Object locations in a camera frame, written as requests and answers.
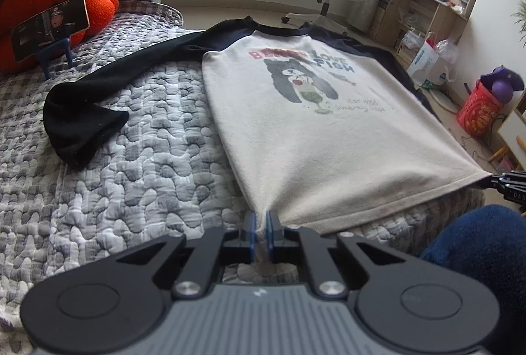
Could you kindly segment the cream black raglan sweatshirt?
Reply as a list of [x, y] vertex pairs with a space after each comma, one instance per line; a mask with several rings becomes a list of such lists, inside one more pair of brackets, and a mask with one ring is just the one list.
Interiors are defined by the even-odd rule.
[[229, 20], [55, 85], [44, 125], [68, 207], [178, 233], [276, 211], [327, 234], [462, 194], [487, 172], [387, 51]]

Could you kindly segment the blue trouser leg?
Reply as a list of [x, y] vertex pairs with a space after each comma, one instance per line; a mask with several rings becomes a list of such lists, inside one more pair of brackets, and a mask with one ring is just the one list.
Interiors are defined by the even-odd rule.
[[525, 353], [525, 218], [491, 204], [454, 220], [421, 259], [484, 283], [497, 297], [500, 320], [490, 351]]

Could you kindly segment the grey checked quilted bedcover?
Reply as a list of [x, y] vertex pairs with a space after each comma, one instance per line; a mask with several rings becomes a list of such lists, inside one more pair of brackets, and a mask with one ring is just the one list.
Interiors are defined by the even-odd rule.
[[1, 351], [28, 354], [27, 292], [255, 212], [418, 254], [483, 203], [485, 171], [394, 56], [314, 24], [190, 32], [129, 2], [77, 51], [1, 78]]

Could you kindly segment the purple plush toy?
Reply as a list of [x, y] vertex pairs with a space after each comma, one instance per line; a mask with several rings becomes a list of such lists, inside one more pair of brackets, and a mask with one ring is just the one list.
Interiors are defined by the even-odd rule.
[[523, 91], [525, 84], [517, 72], [498, 66], [480, 77], [481, 84], [503, 105], [508, 104], [515, 92]]

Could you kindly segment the blue stool phone stand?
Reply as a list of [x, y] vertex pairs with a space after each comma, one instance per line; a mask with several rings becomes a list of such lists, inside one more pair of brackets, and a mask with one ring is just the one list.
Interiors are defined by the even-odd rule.
[[43, 71], [46, 80], [50, 79], [50, 72], [48, 66], [51, 60], [57, 57], [65, 56], [68, 66], [70, 68], [74, 66], [73, 54], [71, 52], [70, 46], [70, 38], [63, 38], [50, 43], [44, 48], [39, 48], [39, 50], [36, 51], [36, 59], [40, 64], [40, 67]]

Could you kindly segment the smartphone playing video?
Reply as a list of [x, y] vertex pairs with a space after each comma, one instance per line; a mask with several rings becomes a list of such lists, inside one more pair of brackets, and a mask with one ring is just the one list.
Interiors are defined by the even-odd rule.
[[41, 48], [89, 28], [85, 0], [67, 0], [36, 14], [12, 29], [16, 62], [35, 55]]

